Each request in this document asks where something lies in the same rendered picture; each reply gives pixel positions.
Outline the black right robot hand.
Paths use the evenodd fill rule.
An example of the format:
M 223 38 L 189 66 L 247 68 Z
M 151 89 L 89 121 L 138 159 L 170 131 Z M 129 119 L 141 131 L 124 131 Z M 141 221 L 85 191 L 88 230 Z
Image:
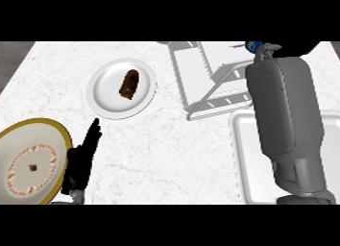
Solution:
M 281 46 L 281 49 L 273 52 L 273 58 L 285 58 L 285 57 L 300 57 L 307 55 L 315 47 L 317 46 L 317 41 L 300 40 L 300 41 L 273 41 L 269 40 L 270 44 L 276 44 Z

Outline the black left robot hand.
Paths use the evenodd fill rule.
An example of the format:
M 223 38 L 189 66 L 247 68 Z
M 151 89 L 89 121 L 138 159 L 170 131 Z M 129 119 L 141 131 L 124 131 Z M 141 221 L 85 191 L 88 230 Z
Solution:
M 60 193 L 64 195 L 73 190 L 86 189 L 92 170 L 94 152 L 99 137 L 98 119 L 95 119 L 88 128 L 83 142 L 66 152 L 67 165 L 60 190 Z

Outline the blue can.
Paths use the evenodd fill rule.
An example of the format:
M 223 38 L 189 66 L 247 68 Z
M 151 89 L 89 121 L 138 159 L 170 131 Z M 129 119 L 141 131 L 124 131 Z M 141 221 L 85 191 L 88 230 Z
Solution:
M 263 45 L 261 41 L 247 41 L 245 42 L 245 50 L 248 53 L 254 54 L 257 47 Z

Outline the white tray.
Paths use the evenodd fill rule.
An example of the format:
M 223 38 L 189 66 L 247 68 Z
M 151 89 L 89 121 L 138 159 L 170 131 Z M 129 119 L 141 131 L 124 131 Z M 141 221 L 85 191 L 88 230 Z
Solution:
M 320 121 L 325 183 L 340 205 L 340 111 L 322 111 Z M 260 151 L 253 110 L 235 111 L 229 116 L 228 126 L 241 201 L 248 205 L 273 205 L 287 192 L 275 184 L 272 164 Z

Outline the gold-rimmed plate with red pattern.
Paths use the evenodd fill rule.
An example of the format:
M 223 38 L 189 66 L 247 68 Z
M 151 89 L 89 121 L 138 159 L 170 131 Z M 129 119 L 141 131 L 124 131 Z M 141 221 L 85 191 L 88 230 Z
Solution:
M 48 118 L 23 120 L 0 133 L 0 205 L 52 201 L 70 147 L 66 128 Z

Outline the white plate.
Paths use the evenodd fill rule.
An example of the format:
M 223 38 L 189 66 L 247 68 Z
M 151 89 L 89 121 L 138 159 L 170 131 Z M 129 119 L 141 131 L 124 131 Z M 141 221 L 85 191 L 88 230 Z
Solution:
M 138 84 L 132 98 L 124 98 L 120 87 L 130 70 L 138 72 Z M 148 106 L 155 94 L 155 76 L 144 61 L 123 58 L 110 61 L 94 73 L 86 89 L 92 111 L 107 119 L 124 119 Z

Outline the brown food piece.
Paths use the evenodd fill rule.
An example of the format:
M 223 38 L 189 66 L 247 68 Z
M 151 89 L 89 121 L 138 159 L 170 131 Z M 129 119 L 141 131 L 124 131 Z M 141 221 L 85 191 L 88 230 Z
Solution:
M 124 75 L 122 86 L 119 89 L 119 94 L 122 97 L 132 99 L 138 84 L 138 72 L 132 69 Z

